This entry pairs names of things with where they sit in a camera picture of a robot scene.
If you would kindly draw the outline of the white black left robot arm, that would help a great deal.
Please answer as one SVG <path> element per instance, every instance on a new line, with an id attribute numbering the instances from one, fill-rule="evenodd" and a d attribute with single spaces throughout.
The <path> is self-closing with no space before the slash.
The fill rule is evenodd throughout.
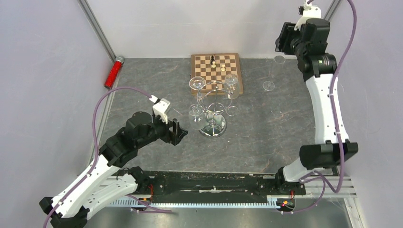
<path id="1" fill-rule="evenodd" d="M 157 141 L 177 145 L 188 134 L 177 119 L 164 122 L 159 115 L 136 112 L 125 127 L 107 139 L 99 156 L 65 190 L 44 197 L 39 205 L 47 214 L 45 224 L 54 228 L 82 228 L 97 212 L 118 198 L 148 191 L 149 177 L 140 167 L 100 189 L 107 178 L 120 171 L 138 150 Z"/>

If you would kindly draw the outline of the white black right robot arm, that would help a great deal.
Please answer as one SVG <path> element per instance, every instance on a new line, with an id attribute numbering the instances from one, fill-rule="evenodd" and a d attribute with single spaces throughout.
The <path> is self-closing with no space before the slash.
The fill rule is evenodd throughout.
<path id="1" fill-rule="evenodd" d="M 274 186 L 286 194 L 308 177 L 324 169 L 343 168 L 344 163 L 358 152 L 343 126 L 337 94 L 337 60 L 326 52 L 330 22 L 312 18 L 301 26 L 285 22 L 276 39 L 275 51 L 297 58 L 312 101 L 315 119 L 315 144 L 303 145 L 299 157 L 276 173 Z"/>

